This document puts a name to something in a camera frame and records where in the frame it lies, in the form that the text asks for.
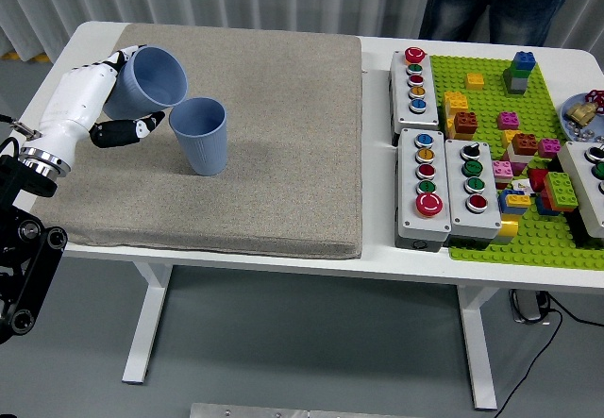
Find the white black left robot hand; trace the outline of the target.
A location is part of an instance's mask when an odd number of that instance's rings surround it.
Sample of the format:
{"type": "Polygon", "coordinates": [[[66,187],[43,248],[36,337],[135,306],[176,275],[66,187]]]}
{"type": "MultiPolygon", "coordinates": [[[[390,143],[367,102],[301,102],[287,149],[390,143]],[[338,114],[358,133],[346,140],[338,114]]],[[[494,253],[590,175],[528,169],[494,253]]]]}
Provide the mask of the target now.
{"type": "Polygon", "coordinates": [[[41,134],[25,143],[19,160],[56,179],[71,171],[83,139],[114,147],[145,138],[174,103],[166,73],[175,65],[157,46],[134,45],[64,74],[42,113],[41,134]]]}

